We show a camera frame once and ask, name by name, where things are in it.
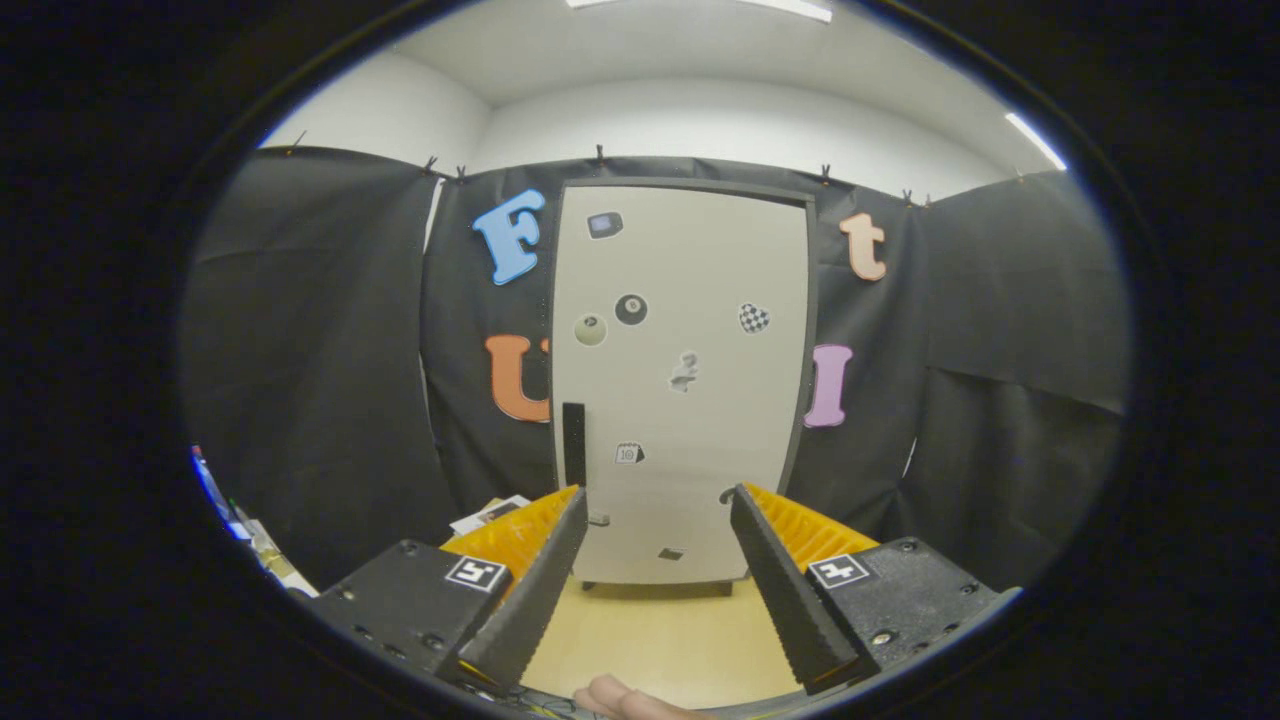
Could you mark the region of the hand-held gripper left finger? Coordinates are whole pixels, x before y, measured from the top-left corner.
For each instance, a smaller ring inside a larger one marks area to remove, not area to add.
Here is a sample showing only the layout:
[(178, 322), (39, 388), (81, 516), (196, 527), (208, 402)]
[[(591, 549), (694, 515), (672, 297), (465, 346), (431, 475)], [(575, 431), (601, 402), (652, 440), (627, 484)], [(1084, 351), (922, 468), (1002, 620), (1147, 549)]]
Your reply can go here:
[(404, 674), (508, 693), (541, 643), (586, 529), (585, 493), (567, 486), (442, 546), (401, 539), (308, 610)]

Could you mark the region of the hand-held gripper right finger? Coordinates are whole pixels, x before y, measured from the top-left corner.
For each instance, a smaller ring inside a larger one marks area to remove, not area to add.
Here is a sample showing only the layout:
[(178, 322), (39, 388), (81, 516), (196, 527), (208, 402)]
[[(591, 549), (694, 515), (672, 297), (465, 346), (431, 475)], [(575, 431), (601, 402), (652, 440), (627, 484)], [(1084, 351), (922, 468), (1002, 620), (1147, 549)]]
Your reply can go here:
[(920, 538), (877, 542), (750, 484), (731, 489), (730, 525), (808, 694), (910, 669), (1020, 594), (987, 585)]

